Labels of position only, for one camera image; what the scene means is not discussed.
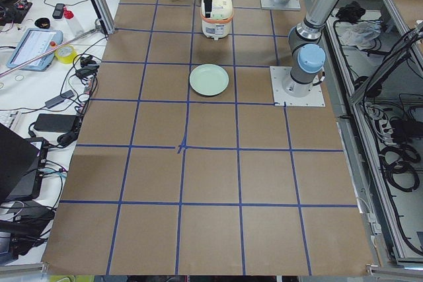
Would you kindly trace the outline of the cream rice cooker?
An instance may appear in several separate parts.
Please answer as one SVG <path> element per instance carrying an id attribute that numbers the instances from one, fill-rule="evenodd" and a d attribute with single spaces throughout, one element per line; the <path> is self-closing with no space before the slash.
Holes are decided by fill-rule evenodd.
<path id="1" fill-rule="evenodd" d="M 226 37 L 232 30 L 233 20 L 232 0 L 212 0 L 211 17 L 203 16 L 203 0 L 201 4 L 202 32 L 208 38 L 219 40 Z"/>

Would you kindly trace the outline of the near green plate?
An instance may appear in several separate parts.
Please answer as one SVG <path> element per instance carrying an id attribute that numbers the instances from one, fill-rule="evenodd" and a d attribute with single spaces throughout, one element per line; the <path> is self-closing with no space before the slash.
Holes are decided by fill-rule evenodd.
<path id="1" fill-rule="evenodd" d="M 191 88 L 202 96 L 221 94 L 229 85 L 229 76 L 224 68 L 214 64 L 203 64 L 192 70 L 189 76 Z"/>

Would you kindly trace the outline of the metal rod with hook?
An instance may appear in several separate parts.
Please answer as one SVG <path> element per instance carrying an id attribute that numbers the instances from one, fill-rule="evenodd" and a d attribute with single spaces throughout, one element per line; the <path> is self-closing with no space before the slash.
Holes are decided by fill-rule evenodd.
<path id="1" fill-rule="evenodd" d="M 55 50 L 56 49 L 58 49 L 58 48 L 60 48 L 60 47 L 62 47 L 62 46 L 66 46 L 66 45 L 70 45 L 70 44 L 72 44 L 72 43 L 74 43 L 74 42 L 76 42 L 76 41 L 79 41 L 79 40 L 82 40 L 82 39 L 85 39 L 85 38 L 87 38 L 87 37 L 89 37 L 89 36 L 91 36 L 92 34 L 96 34 L 96 33 L 102 33 L 102 28 L 100 27 L 100 26 L 96 26 L 96 27 L 94 27 L 93 29 L 90 29 L 89 31 L 86 31 L 86 32 L 84 32 L 84 33 L 82 33 L 82 34 L 80 34 L 80 35 L 78 35 L 78 36 L 76 36 L 76 37 L 74 37 L 74 38 L 72 38 L 72 39 L 70 39 L 70 40 L 68 40 L 68 41 L 62 41 L 62 43 L 61 44 L 56 44 L 55 42 L 51 42 L 50 43 L 50 45 L 51 45 L 51 47 L 52 47 L 52 49 L 50 50 L 50 51 L 48 51 L 48 52 L 46 52 L 46 53 L 43 53 L 42 55 L 39 55 L 39 56 L 37 56 L 37 57 L 35 57 L 34 59 L 32 59 L 32 60 L 29 60 L 29 61 L 27 61 L 27 62 L 24 62 L 24 63 L 22 63 L 22 64 L 20 64 L 20 65 L 18 65 L 18 66 L 16 66 L 16 67 L 14 67 L 14 68 L 8 68 L 7 66 L 6 66 L 6 64 L 5 64 L 5 68 L 6 69 L 4 69 L 4 70 L 1 70 L 1 77 L 5 77 L 6 75 L 8 75 L 8 74 L 10 74 L 10 73 L 12 73 L 12 72 L 14 72 L 14 71 L 17 71 L 17 70 L 19 70 L 19 69 L 22 69 L 22 67 L 24 67 L 26 64 L 28 64 L 28 63 L 32 63 L 33 61 L 35 61 L 35 60 L 37 60 L 37 59 L 40 59 L 41 57 L 43 57 L 44 55 L 49 55 L 50 53 L 55 53 Z"/>

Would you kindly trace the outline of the black phone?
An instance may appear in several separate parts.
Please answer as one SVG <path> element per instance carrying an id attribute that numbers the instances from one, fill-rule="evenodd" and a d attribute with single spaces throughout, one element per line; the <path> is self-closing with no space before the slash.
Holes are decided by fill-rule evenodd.
<path id="1" fill-rule="evenodd" d="M 57 3 L 52 13 L 52 18 L 61 19 L 64 14 L 65 5 L 63 3 Z"/>

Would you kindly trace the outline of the yellow tape roll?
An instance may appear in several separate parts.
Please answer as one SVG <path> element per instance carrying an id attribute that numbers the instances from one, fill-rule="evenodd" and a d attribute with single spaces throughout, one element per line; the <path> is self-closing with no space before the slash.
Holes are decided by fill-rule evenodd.
<path id="1" fill-rule="evenodd" d="M 66 45 L 56 49 L 54 55 L 60 63 L 72 64 L 77 57 L 77 52 L 73 46 Z"/>

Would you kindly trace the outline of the white cloth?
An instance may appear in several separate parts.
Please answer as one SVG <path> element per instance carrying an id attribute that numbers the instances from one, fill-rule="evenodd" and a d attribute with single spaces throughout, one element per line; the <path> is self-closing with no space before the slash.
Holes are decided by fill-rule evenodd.
<path id="1" fill-rule="evenodd" d="M 375 22 L 359 22 L 346 28 L 340 36 L 343 46 L 355 46 L 359 50 L 370 49 L 381 34 L 381 26 Z"/>

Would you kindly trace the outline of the black round cup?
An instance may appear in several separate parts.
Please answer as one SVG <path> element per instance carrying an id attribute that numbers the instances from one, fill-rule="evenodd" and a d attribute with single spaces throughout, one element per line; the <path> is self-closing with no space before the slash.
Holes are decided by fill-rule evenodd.
<path id="1" fill-rule="evenodd" d="M 51 24 L 50 24 L 50 19 L 46 18 L 46 17 L 41 17 L 35 20 L 34 25 L 37 28 L 41 28 L 41 29 L 49 29 Z"/>

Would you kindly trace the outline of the blue tablet teach pendant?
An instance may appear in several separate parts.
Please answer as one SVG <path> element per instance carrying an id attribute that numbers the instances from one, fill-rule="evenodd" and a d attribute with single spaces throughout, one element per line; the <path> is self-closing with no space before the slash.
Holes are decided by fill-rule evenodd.
<path id="1" fill-rule="evenodd" d="M 24 62 L 34 59 L 52 49 L 50 43 L 61 44 L 63 32 L 60 30 L 48 30 L 41 28 L 29 28 L 21 38 L 14 52 L 7 61 L 8 68 L 14 68 Z M 52 62 L 54 53 L 44 55 L 40 59 L 22 67 L 27 71 L 44 71 Z"/>

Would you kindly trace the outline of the black power adapter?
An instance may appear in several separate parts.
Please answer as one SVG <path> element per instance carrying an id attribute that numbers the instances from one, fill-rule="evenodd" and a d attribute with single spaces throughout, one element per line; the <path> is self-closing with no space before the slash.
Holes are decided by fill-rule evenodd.
<path id="1" fill-rule="evenodd" d="M 34 129 L 36 131 L 67 133 L 74 128 L 76 122 L 76 115 L 39 114 L 35 121 Z"/>

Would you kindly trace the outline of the black laptop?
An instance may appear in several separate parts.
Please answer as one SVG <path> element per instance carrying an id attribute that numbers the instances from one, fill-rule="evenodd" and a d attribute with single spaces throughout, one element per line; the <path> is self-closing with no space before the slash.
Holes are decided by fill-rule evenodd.
<path id="1" fill-rule="evenodd" d="M 23 138 L 1 125 L 1 202 L 36 199 L 48 154 L 42 137 Z"/>

